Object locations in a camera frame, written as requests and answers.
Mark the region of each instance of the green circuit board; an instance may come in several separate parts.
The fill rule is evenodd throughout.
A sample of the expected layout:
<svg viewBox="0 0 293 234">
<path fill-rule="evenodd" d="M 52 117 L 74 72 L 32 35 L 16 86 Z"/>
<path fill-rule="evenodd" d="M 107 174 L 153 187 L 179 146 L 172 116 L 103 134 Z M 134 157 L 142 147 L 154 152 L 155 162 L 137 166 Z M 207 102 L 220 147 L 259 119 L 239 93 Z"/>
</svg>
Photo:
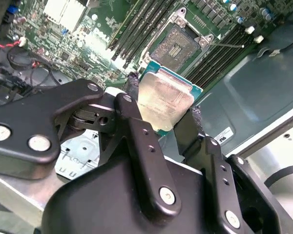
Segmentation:
<svg viewBox="0 0 293 234">
<path fill-rule="evenodd" d="M 203 48 L 197 38 L 212 35 L 212 42 L 219 43 L 236 29 L 238 18 L 255 25 L 256 32 L 266 37 L 278 26 L 275 19 L 293 12 L 293 0 L 98 0 L 95 7 L 85 7 L 76 28 L 67 32 L 46 16 L 48 1 L 24 0 L 17 16 L 26 17 L 27 22 L 13 25 L 10 38 L 15 34 L 26 37 L 29 50 L 61 64 L 59 70 L 66 75 L 74 72 L 77 78 L 102 87 L 121 87 L 129 71 L 143 71 L 146 55 L 195 80 L 195 68 L 217 49 L 215 45 Z M 271 19 L 265 19 L 264 8 L 269 9 Z M 176 28 L 172 16 L 181 9 L 186 26 Z M 170 37 L 172 33 L 183 41 Z M 255 46 L 250 43 L 226 67 L 232 68 Z M 209 89 L 226 72 L 222 69 L 204 88 Z"/>
</svg>

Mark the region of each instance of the black plastic bracket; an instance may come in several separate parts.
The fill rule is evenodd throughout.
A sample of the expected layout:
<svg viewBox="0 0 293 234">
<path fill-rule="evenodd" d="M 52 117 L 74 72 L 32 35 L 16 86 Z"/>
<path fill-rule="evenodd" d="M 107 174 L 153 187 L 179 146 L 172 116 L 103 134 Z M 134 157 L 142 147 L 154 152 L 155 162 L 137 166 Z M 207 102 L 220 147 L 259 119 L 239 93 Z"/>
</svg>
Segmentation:
<svg viewBox="0 0 293 234">
<path fill-rule="evenodd" d="M 47 176 L 60 154 L 59 139 L 70 116 L 102 95 L 100 87 L 79 79 L 0 106 L 0 125 L 11 131 L 8 139 L 0 141 L 0 173 L 27 179 Z M 31 149 L 28 141 L 34 136 L 47 138 L 49 149 Z"/>
<path fill-rule="evenodd" d="M 227 162 L 233 170 L 243 217 L 254 232 L 293 234 L 293 219 L 241 157 L 231 155 Z"/>
<path fill-rule="evenodd" d="M 185 163 L 200 170 L 205 180 L 205 212 L 216 233 L 244 233 L 231 166 L 222 159 L 220 145 L 206 136 L 184 154 Z"/>
<path fill-rule="evenodd" d="M 181 211 L 181 199 L 167 168 L 152 126 L 142 121 L 136 101 L 127 94 L 118 94 L 114 101 L 117 113 L 115 135 L 100 133 L 100 163 L 110 158 L 130 155 L 139 202 L 143 213 L 152 222 L 168 224 Z M 174 203 L 167 204 L 160 196 L 161 188 L 168 188 L 174 196 Z"/>
<path fill-rule="evenodd" d="M 205 181 L 205 212 L 216 233 L 244 233 L 231 167 L 221 153 L 220 145 L 206 136 L 198 106 L 190 108 L 174 127 L 178 150 L 185 164 L 200 170 Z"/>
</svg>

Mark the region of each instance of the sticker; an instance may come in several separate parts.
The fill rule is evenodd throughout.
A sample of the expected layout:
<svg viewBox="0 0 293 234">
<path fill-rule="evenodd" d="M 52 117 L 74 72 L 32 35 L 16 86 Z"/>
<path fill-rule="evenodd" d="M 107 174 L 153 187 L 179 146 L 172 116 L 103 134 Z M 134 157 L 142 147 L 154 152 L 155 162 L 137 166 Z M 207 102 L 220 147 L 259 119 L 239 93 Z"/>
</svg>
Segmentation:
<svg viewBox="0 0 293 234">
<path fill-rule="evenodd" d="M 218 134 L 214 139 L 218 141 L 218 143 L 221 145 L 226 140 L 228 140 L 230 137 L 234 135 L 233 131 L 230 127 L 223 130 L 220 134 Z"/>
</svg>

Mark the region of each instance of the chip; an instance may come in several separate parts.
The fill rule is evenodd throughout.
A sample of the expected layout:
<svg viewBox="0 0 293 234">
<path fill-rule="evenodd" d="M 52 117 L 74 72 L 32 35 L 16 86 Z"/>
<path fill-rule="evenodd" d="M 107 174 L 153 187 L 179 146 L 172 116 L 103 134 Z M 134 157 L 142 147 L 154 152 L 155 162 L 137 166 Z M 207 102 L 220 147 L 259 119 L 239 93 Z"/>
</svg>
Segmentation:
<svg viewBox="0 0 293 234">
<path fill-rule="evenodd" d="M 220 17 L 220 16 L 216 16 L 216 17 L 213 19 L 213 22 L 214 22 L 215 24 L 218 24 L 220 21 L 221 21 L 221 17 Z"/>
<path fill-rule="evenodd" d="M 210 6 L 209 6 L 209 5 L 206 5 L 206 6 L 203 8 L 203 10 L 202 10 L 202 11 L 203 11 L 203 13 L 204 13 L 204 14 L 206 14 L 206 15 L 207 15 L 207 14 L 208 14 L 208 12 L 210 12 L 210 11 L 211 11 L 211 8 L 210 8 Z"/>
<path fill-rule="evenodd" d="M 209 17 L 210 19 L 212 19 L 212 18 L 214 18 L 215 15 L 216 15 L 216 12 L 215 12 L 214 10 L 212 10 L 212 11 L 209 13 L 208 17 Z"/>
<path fill-rule="evenodd" d="M 223 20 L 217 25 L 218 28 L 222 29 L 227 23 Z"/>
<path fill-rule="evenodd" d="M 194 39 L 174 25 L 150 56 L 162 66 L 177 72 L 198 48 Z"/>
<path fill-rule="evenodd" d="M 64 61 L 67 61 L 69 58 L 69 54 L 65 51 L 63 51 L 63 53 L 61 54 L 61 59 Z"/>
<path fill-rule="evenodd" d="M 196 4 L 196 6 L 198 7 L 198 8 L 203 8 L 204 6 L 206 5 L 206 2 L 204 1 L 204 0 L 200 0 L 197 4 Z"/>
</svg>

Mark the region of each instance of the dimm slot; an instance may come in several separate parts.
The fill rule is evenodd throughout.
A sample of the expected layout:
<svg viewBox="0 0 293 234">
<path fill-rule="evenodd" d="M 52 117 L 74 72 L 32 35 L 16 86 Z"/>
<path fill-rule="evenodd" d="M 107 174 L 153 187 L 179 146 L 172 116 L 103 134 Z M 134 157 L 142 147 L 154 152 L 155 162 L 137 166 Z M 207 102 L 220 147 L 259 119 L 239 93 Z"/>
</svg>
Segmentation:
<svg viewBox="0 0 293 234">
<path fill-rule="evenodd" d="M 164 5 L 164 7 L 158 10 L 156 17 L 154 17 L 153 20 L 148 24 L 148 27 L 143 32 L 141 39 L 137 39 L 136 44 L 133 45 L 132 49 L 127 53 L 124 68 L 128 67 L 128 65 L 130 64 L 134 56 L 137 54 L 137 52 L 142 49 L 142 47 L 145 45 L 147 38 L 152 34 L 153 30 L 158 26 L 158 24 L 161 22 L 165 14 L 167 14 L 171 6 L 174 5 L 176 0 L 169 0 L 166 2 L 167 3 Z"/>
<path fill-rule="evenodd" d="M 244 44 L 249 46 L 251 44 L 252 40 L 248 39 L 247 41 L 244 42 Z M 232 48 L 229 54 L 229 59 L 228 60 L 223 60 L 222 64 L 218 66 L 217 69 L 214 71 L 210 71 L 210 73 L 207 75 L 207 77 L 200 83 L 200 87 L 205 88 L 207 87 L 211 82 L 213 82 L 225 69 L 229 64 L 234 62 L 236 58 L 238 58 L 244 51 L 245 49 L 235 49 Z"/>
<path fill-rule="evenodd" d="M 240 42 L 241 38 L 240 35 L 237 35 L 236 37 L 231 38 L 230 40 L 228 40 L 229 44 L 232 45 L 237 45 Z M 221 47 L 218 48 L 218 51 L 216 54 L 214 54 L 211 58 L 209 58 L 203 67 L 201 67 L 200 69 L 196 70 L 196 74 L 195 77 L 192 78 L 194 83 L 197 83 L 201 78 L 204 78 L 206 73 L 210 70 L 210 69 L 215 69 L 217 68 L 217 63 L 223 59 L 224 57 L 227 57 L 228 52 L 230 51 L 231 48 L 229 47 Z"/>
<path fill-rule="evenodd" d="M 126 30 L 123 32 L 122 36 L 120 39 L 117 41 L 116 44 L 114 44 L 113 47 L 110 47 L 111 50 L 115 50 L 115 56 L 118 56 L 126 44 L 127 40 L 132 37 L 133 31 L 139 27 L 141 24 L 141 21 L 146 17 L 148 14 L 150 8 L 152 7 L 153 3 L 156 0 L 148 0 L 144 3 L 144 5 L 140 8 L 139 12 L 137 15 L 134 17 L 134 19 L 130 22 L 129 26 L 126 28 Z"/>
<path fill-rule="evenodd" d="M 109 49 L 111 49 L 111 50 L 115 49 L 115 47 L 117 46 L 120 38 L 123 36 L 123 33 L 127 30 L 128 25 L 130 24 L 130 22 L 132 22 L 133 20 L 135 20 L 137 18 L 137 12 L 140 12 L 140 9 L 145 4 L 146 4 L 146 2 L 144 2 L 144 0 L 138 0 L 136 2 L 136 4 L 134 5 L 134 7 L 132 8 L 130 13 L 126 17 L 125 21 L 123 22 L 123 24 L 121 25 L 121 27 L 118 29 L 118 31 L 116 33 L 116 35 L 120 35 L 119 38 L 115 36 L 112 39 L 111 43 L 108 46 Z"/>
<path fill-rule="evenodd" d="M 123 50 L 120 53 L 122 57 L 125 57 L 126 55 L 126 50 L 128 48 L 131 48 L 131 46 L 136 42 L 136 39 L 141 35 L 141 33 L 148 27 L 148 22 L 150 19 L 152 19 L 156 15 L 156 11 L 161 8 L 161 6 L 164 4 L 165 0 L 157 1 L 152 8 L 147 12 L 146 16 L 138 27 L 132 32 L 130 35 L 130 38 L 125 42 L 125 45 L 123 46 Z"/>
<path fill-rule="evenodd" d="M 221 41 L 223 44 L 229 44 L 231 43 L 231 40 L 233 40 L 235 37 L 237 37 L 237 34 L 240 33 L 239 28 L 233 28 L 229 34 Z M 214 46 L 213 50 L 205 57 L 203 58 L 199 64 L 190 72 L 190 74 L 187 76 L 188 80 L 192 80 L 196 77 L 196 74 L 201 70 L 202 67 L 204 67 L 207 62 L 212 59 L 214 56 L 218 55 L 219 53 L 222 53 L 222 51 L 225 50 L 225 47 L 219 48 L 218 46 Z"/>
</svg>

